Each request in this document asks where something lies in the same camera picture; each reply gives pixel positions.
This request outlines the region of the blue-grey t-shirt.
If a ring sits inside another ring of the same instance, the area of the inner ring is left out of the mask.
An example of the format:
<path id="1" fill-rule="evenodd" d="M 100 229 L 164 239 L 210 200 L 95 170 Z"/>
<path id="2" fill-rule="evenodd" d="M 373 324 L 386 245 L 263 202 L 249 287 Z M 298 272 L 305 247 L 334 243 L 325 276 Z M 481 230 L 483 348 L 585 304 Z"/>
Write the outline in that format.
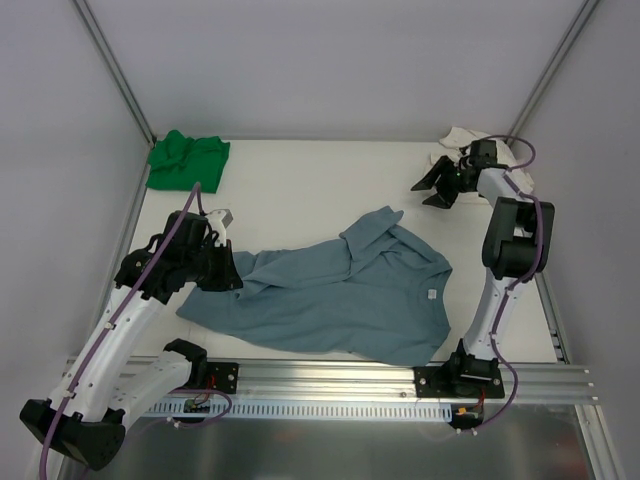
<path id="1" fill-rule="evenodd" d="M 313 246 L 238 252 L 241 289 L 196 287 L 176 313 L 264 348 L 424 365 L 450 332 L 443 296 L 452 267 L 401 226 L 403 215 L 385 206 Z"/>

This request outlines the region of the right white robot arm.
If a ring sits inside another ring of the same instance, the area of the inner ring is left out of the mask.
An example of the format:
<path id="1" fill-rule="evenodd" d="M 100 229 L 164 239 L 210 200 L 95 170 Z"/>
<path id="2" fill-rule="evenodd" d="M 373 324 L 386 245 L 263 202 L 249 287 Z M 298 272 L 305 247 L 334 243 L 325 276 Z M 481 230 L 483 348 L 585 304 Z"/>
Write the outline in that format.
<path id="1" fill-rule="evenodd" d="M 413 187 L 431 193 L 423 202 L 429 207 L 449 209 L 460 195 L 475 193 L 492 208 L 481 250 L 486 276 L 476 313 L 446 362 L 414 368 L 419 398 L 504 397 L 501 370 L 507 362 L 499 350 L 501 338 L 524 287 L 547 264 L 555 207 L 516 184 L 516 167 L 498 159 L 500 139 L 473 140 L 461 148 L 458 160 L 441 156 Z"/>

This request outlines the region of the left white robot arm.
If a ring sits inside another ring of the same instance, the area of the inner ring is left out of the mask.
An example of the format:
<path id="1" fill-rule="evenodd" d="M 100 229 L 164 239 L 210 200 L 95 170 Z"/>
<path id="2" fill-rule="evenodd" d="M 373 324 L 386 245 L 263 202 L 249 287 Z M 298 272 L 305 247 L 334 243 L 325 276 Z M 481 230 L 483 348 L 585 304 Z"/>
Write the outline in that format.
<path id="1" fill-rule="evenodd" d="M 205 292 L 242 287 L 226 233 L 232 220 L 227 209 L 174 211 L 163 232 L 124 257 L 104 313 L 72 367 L 47 398 L 28 400 L 20 412 L 43 447 L 41 476 L 50 451 L 103 469 L 157 401 L 174 390 L 209 385 L 206 350 L 182 339 L 169 342 L 129 381 L 119 378 L 146 329 L 185 285 Z"/>

